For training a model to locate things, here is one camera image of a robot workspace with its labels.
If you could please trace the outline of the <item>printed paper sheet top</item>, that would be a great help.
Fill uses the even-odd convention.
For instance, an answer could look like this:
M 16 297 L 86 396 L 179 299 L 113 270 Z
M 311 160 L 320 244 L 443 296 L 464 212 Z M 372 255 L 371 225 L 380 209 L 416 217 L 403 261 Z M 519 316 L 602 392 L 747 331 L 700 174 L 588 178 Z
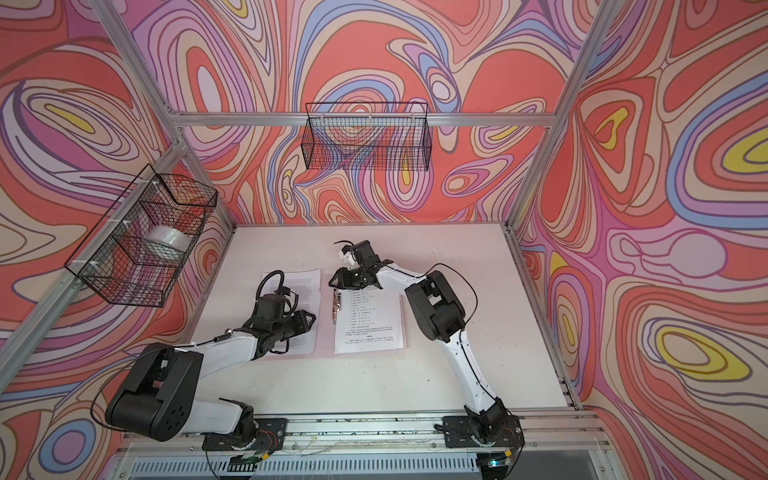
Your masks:
M 307 333 L 300 334 L 289 340 L 289 343 L 278 342 L 275 350 L 280 352 L 288 347 L 287 356 L 311 355 L 315 351 L 316 339 L 319 327 L 319 311 L 321 305 L 321 271 L 307 270 L 300 272 L 286 272 L 283 285 L 292 292 L 298 294 L 298 306 L 296 310 L 304 310 L 316 316 L 316 320 Z

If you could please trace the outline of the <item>printed paper sheet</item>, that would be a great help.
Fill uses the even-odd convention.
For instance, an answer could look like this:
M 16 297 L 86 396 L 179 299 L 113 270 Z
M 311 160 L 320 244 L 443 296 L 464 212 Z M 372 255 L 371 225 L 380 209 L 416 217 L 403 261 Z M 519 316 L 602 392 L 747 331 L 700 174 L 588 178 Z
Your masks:
M 288 347 L 287 356 L 311 355 L 315 351 L 316 339 L 319 327 L 319 311 L 321 305 L 321 271 L 307 270 L 300 272 L 286 272 L 283 285 L 292 292 L 298 294 L 298 306 L 296 310 L 304 310 L 316 316 L 316 320 L 307 333 L 300 334 L 289 340 L 289 343 L 278 342 L 275 350 L 280 352 Z
M 399 350 L 405 346 L 401 296 L 370 288 L 338 291 L 334 353 Z

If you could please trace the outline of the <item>printed paper sheet bottom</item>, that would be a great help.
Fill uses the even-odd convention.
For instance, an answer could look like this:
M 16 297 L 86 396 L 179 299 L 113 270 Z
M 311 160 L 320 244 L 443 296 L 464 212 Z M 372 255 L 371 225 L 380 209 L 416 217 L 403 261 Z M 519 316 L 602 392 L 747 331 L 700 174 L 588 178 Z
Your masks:
M 334 353 L 399 350 L 405 346 L 401 296 L 370 288 L 338 291 Z

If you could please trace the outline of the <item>pink folder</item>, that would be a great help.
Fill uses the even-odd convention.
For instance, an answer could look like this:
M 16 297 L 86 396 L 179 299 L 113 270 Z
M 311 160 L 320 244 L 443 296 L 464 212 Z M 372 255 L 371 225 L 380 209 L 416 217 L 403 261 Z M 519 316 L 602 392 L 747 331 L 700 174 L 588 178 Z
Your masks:
M 330 277 L 321 271 L 321 305 L 319 311 L 319 327 L 314 353 L 311 355 L 287 356 L 284 358 L 282 358 L 282 355 L 268 353 L 266 355 L 267 358 L 274 360 L 289 358 L 330 358 L 336 355 L 334 353 L 335 324 L 332 322 L 332 303 L 334 289 L 328 285 L 329 280 Z

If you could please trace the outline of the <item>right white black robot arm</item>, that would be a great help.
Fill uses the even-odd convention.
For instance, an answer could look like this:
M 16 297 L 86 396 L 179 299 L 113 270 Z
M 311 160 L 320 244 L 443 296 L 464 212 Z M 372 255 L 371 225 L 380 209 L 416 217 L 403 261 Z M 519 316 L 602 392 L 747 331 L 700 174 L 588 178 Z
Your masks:
M 329 286 L 338 292 L 377 288 L 402 295 L 422 334 L 449 360 L 465 401 L 469 437 L 480 445 L 500 440 L 511 414 L 482 374 L 466 333 L 468 315 L 441 271 L 417 274 L 383 261 L 341 267 Z

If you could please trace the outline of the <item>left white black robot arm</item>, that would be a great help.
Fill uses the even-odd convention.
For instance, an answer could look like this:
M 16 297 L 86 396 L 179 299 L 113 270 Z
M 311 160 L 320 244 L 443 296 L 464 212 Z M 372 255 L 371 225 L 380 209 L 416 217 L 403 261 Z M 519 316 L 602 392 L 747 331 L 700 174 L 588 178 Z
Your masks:
M 168 441 L 178 435 L 221 437 L 236 449 L 256 440 L 250 405 L 234 399 L 202 399 L 199 381 L 226 368 L 278 355 L 279 343 L 312 330 L 317 316 L 299 309 L 281 289 L 260 297 L 243 326 L 186 346 L 153 343 L 131 365 L 110 400 L 105 423 L 114 430 Z

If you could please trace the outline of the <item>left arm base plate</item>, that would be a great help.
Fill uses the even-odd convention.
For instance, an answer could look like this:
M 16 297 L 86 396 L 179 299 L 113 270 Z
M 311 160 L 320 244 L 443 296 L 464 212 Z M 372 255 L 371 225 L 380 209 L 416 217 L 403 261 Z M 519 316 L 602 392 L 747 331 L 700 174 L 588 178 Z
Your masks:
M 275 452 L 283 448 L 287 424 L 288 419 L 282 417 L 247 419 L 231 433 L 206 433 L 202 450 Z

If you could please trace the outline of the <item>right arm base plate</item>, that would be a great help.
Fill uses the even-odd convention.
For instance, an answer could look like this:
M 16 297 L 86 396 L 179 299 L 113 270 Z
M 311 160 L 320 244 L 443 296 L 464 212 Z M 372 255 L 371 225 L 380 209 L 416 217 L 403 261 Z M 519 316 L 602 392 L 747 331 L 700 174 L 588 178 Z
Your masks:
M 495 433 L 486 439 L 480 439 L 474 433 L 468 416 L 444 416 L 433 427 L 443 436 L 448 448 L 505 448 L 517 451 L 525 446 L 522 426 L 514 415 L 504 418 Z

